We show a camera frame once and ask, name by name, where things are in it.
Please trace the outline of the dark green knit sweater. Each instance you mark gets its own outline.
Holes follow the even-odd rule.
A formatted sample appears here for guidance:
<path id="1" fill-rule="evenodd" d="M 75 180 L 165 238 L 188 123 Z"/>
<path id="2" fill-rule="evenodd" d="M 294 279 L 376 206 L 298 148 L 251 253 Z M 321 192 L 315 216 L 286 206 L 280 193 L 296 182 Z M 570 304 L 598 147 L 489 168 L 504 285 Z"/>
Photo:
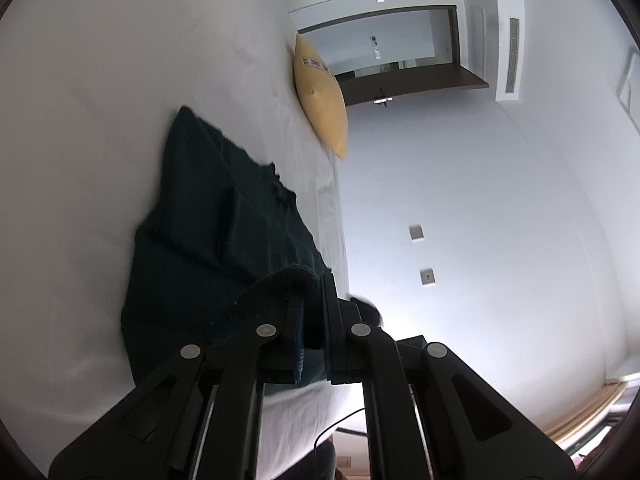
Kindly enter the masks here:
<path id="1" fill-rule="evenodd" d="M 168 132 L 160 194 L 134 238 L 122 338 L 135 382 L 187 344 L 216 346 L 269 299 L 301 307 L 296 387 L 326 382 L 312 326 L 329 273 L 274 165 L 259 165 L 181 107 Z"/>

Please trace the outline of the yellow cushion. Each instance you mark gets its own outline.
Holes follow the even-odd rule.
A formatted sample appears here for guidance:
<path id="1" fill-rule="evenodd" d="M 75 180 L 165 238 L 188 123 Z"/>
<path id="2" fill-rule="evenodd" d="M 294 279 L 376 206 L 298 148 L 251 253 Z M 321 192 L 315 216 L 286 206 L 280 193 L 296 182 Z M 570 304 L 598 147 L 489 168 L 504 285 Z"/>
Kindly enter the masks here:
<path id="1" fill-rule="evenodd" d="M 348 119 L 343 92 L 320 54 L 301 34 L 295 38 L 293 74 L 299 103 L 318 139 L 345 160 Z"/>

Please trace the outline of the white bed sheet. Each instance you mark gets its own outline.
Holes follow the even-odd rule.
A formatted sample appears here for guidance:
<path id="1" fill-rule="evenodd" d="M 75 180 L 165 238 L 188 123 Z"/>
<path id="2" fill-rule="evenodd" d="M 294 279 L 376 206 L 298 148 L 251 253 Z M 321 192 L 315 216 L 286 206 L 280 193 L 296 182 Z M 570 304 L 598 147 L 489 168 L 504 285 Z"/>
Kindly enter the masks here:
<path id="1" fill-rule="evenodd" d="M 13 0 L 1 20 L 1 418 L 40 470 L 127 394 L 134 231 L 178 109 L 273 164 L 341 295 L 337 160 L 282 0 Z"/>

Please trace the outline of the lower wall switch plate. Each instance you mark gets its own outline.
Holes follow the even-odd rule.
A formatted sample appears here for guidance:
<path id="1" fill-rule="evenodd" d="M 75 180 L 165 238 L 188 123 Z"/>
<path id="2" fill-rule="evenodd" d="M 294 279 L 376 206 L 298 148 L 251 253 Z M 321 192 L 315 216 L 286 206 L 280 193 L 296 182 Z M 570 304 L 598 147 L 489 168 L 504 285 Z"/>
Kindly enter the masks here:
<path id="1" fill-rule="evenodd" d="M 434 285 L 436 283 L 435 274 L 432 269 L 421 270 L 420 279 L 423 286 Z"/>

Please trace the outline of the wall switch plate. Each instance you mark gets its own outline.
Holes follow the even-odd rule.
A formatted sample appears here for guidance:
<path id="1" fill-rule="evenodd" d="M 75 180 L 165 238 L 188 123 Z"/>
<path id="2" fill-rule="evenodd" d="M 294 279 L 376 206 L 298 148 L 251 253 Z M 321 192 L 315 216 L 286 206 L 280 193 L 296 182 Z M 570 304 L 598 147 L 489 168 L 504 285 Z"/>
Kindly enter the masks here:
<path id="1" fill-rule="evenodd" d="M 420 224 L 416 224 L 415 226 L 409 226 L 409 234 L 413 242 L 424 239 L 424 232 Z"/>
<path id="2" fill-rule="evenodd" d="M 423 286 L 434 285 L 436 283 L 435 274 L 432 269 L 421 270 L 420 279 Z"/>

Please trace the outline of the upper wall switch plate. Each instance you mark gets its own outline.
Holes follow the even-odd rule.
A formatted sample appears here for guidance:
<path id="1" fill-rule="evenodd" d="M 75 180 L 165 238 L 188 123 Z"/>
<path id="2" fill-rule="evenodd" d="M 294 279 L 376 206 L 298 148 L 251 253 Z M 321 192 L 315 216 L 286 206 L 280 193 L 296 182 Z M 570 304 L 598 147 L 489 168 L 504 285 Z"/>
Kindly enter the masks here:
<path id="1" fill-rule="evenodd" d="M 424 232 L 420 224 L 416 224 L 415 226 L 409 226 L 409 234 L 413 242 L 424 239 Z"/>

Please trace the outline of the dark brown door frame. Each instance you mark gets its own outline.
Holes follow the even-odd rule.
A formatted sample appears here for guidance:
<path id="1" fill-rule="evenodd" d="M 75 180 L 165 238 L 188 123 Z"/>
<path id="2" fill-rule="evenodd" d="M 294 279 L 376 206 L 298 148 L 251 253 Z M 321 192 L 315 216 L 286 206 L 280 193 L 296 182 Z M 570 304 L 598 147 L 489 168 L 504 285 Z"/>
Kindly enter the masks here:
<path id="1" fill-rule="evenodd" d="M 347 106 L 385 106 L 409 94 L 488 87 L 462 66 L 453 4 L 354 14 L 299 33 L 326 62 Z"/>

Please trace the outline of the white wall air vent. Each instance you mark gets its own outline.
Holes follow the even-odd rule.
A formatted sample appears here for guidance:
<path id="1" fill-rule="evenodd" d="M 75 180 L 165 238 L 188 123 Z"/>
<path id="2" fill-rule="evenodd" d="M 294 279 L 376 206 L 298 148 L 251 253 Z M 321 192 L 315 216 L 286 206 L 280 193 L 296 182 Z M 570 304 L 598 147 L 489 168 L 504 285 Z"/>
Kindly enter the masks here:
<path id="1" fill-rule="evenodd" d="M 524 32 L 520 16 L 498 10 L 497 102 L 517 101 L 520 95 Z"/>

